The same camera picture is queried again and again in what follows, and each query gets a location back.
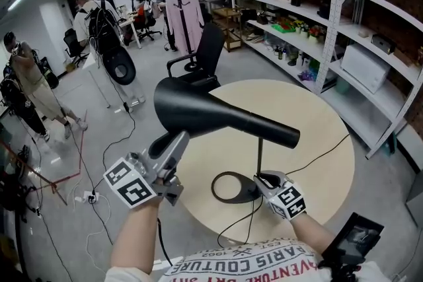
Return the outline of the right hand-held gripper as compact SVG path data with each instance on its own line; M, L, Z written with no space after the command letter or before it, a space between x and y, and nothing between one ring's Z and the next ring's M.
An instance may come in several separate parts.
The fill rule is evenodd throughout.
M271 211L282 219L292 220L306 212L303 192L285 173L265 170L253 180Z

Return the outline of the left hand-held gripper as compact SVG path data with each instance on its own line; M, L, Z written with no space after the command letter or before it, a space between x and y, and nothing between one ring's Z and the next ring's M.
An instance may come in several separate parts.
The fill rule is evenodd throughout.
M175 205L184 189L176 176L176 166L189 140L186 131L166 133L151 144L149 156L130 152L119 158L103 174L104 181L130 209L156 197ZM158 177L163 179L163 187L155 185Z

